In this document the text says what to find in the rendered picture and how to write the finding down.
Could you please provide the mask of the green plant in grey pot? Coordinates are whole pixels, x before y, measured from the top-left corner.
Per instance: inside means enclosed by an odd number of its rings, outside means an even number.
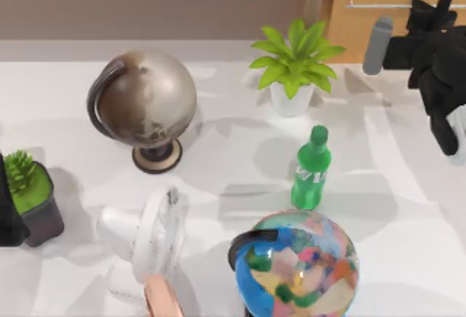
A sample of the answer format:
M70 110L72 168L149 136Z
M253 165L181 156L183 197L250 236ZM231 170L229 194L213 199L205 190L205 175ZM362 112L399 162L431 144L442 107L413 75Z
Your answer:
M21 149L8 154L4 164L12 201L30 232L25 243L34 248L61 235L65 224L47 168Z

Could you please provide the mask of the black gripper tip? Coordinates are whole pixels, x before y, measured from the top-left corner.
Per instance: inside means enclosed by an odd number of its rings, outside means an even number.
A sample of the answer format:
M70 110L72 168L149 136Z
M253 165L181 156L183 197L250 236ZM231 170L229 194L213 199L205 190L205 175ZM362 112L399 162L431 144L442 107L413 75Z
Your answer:
M30 234L13 202L4 158L0 152L0 247L21 246Z

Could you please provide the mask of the green plant in white pot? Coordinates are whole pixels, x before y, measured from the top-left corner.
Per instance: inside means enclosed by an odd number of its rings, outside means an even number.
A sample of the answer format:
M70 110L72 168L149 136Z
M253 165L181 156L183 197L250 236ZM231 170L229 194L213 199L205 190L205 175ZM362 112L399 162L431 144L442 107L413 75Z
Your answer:
M325 62L346 48L331 44L324 36L325 27L324 20L306 26L303 19L296 18L288 27L288 35L283 36L276 28L263 26L265 40L251 45L266 53L249 65L263 71L258 88L270 90L273 108L284 117L304 114L315 89L331 93L331 80L338 79Z

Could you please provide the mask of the wooden open shelf unit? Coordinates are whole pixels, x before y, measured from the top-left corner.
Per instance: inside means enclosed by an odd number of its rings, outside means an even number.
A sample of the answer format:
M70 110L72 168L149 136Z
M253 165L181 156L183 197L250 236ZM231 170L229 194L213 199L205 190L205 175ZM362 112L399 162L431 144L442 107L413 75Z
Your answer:
M0 0L0 40L244 40L323 0Z

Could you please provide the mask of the salmon pink round object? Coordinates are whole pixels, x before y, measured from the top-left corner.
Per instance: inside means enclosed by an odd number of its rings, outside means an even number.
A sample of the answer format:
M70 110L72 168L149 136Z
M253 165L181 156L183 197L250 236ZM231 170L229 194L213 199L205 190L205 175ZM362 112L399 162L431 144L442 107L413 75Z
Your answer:
M185 317L175 292L163 275L151 275L144 287L149 317Z

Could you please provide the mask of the pale grey rounded box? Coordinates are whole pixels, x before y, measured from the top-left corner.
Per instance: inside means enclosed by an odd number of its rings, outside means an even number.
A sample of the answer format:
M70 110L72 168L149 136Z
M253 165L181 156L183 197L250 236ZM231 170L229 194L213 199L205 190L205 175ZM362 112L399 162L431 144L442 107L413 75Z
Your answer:
M392 38L392 32L393 20L391 17L381 16L376 20L368 40L363 61L364 74L373 76L381 71L384 57Z

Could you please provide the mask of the colourful globe with black arc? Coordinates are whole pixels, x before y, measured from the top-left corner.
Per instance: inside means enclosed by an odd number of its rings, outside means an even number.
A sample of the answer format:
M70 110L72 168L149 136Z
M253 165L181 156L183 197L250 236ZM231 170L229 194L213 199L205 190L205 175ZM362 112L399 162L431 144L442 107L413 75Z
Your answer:
M354 243L316 211L265 216L232 240L227 257L245 317L347 317L355 299Z

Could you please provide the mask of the green bottle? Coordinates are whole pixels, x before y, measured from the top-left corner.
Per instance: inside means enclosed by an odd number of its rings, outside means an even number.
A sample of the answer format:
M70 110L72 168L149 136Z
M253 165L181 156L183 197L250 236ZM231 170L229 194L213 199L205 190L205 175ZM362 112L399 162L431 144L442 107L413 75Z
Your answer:
M308 142L298 150L291 188L291 202L297 208L313 210L320 204L332 161L327 142L327 127L316 125L311 130Z

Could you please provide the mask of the white table fan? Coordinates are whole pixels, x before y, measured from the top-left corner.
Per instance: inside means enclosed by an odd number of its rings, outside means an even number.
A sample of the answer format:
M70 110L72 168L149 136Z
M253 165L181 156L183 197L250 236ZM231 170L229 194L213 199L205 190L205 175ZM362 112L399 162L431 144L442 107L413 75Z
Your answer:
M187 198L170 185L157 187L140 211L103 208L96 230L116 254L106 276L111 293L141 299L151 276L160 274L173 280L188 207Z

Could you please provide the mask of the brown and silver globe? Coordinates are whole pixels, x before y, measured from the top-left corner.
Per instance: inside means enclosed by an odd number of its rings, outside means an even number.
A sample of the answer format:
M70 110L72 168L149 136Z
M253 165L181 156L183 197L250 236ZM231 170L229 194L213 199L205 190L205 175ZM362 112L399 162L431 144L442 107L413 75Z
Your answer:
M161 174L179 164L180 136L197 110L189 70L159 50L128 51L112 58L91 85L87 114L104 136L132 147L135 166Z

